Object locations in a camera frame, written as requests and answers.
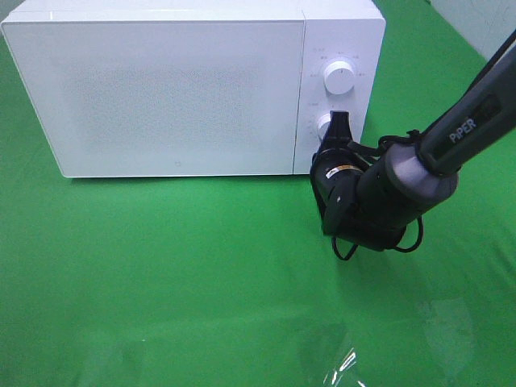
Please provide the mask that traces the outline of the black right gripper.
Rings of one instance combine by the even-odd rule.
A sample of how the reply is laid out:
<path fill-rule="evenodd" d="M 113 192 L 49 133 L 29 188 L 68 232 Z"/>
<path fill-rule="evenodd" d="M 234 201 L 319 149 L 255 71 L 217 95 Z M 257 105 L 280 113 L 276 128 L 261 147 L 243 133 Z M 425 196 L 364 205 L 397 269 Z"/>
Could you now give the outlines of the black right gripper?
<path fill-rule="evenodd" d="M 332 194 L 334 200 L 346 199 L 356 201 L 356 186 L 369 164 L 352 148 L 349 113 L 345 110 L 332 110 L 324 142 L 314 154 L 310 168 L 310 183 L 317 202 L 329 202 Z"/>

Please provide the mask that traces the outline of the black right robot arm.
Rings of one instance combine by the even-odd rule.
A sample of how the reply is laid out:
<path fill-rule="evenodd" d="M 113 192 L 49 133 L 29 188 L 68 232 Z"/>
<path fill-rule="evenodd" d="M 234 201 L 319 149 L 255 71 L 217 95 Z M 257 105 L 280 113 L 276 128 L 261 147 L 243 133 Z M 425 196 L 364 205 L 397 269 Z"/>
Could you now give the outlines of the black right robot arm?
<path fill-rule="evenodd" d="M 515 128 L 515 35 L 511 34 L 461 98 L 425 131 L 384 135 L 370 148 L 355 142 L 346 111 L 334 110 L 310 183 L 322 232 L 375 251 L 412 252 L 422 216 L 456 191 L 458 172 Z"/>

